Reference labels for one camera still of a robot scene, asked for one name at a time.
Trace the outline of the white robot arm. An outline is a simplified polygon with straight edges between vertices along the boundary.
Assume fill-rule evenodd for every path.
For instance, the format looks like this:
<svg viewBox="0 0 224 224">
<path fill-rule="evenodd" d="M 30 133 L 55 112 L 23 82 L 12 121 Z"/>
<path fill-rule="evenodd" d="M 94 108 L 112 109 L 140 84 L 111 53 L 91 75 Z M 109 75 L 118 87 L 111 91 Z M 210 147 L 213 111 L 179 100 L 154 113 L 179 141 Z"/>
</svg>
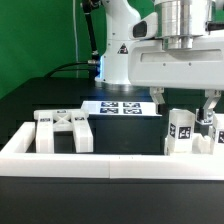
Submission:
<svg viewBox="0 0 224 224">
<path fill-rule="evenodd" d="M 157 112 L 165 112 L 166 88 L 200 89 L 207 101 L 196 121 L 212 122 L 224 91 L 224 0 L 152 0 L 145 18 L 127 0 L 102 0 L 107 47 L 96 84 L 114 90 L 148 87 Z"/>
</svg>

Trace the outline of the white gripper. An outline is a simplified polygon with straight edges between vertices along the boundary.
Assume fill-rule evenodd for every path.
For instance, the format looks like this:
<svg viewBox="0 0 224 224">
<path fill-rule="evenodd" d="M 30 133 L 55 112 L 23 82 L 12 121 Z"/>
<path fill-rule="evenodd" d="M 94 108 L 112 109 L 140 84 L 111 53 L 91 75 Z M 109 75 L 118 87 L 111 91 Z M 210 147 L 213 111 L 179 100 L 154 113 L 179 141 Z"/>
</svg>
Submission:
<svg viewBox="0 0 224 224">
<path fill-rule="evenodd" d="M 159 40 L 135 42 L 129 50 L 128 78 L 132 85 L 151 87 L 157 114 L 165 105 L 163 88 L 214 89 L 205 91 L 201 107 L 214 112 L 224 90 L 224 37 L 199 37 L 192 49 L 179 50 L 163 50 Z"/>
</svg>

